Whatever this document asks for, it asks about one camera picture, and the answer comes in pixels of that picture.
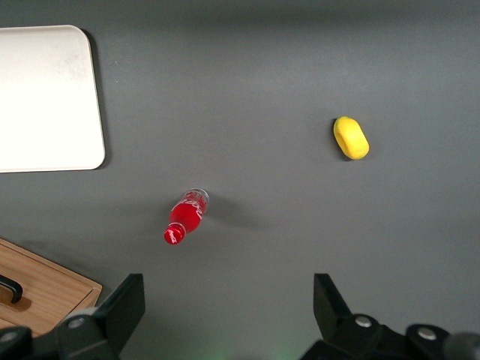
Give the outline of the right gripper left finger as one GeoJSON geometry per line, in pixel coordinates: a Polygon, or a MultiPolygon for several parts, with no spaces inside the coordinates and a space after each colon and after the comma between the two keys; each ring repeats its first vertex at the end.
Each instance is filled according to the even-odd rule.
{"type": "Polygon", "coordinates": [[[2,329],[1,358],[119,359],[145,311],[143,275],[129,274],[100,306],[72,313],[46,334],[2,329]]]}

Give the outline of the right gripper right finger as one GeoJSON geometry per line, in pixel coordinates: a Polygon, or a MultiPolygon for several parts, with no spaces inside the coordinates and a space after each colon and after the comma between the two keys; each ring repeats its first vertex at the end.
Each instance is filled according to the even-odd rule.
{"type": "Polygon", "coordinates": [[[478,359],[479,334],[451,334],[428,324],[403,334],[372,316],[353,313],[328,274],[313,277],[313,313],[322,338],[303,359],[478,359]]]}

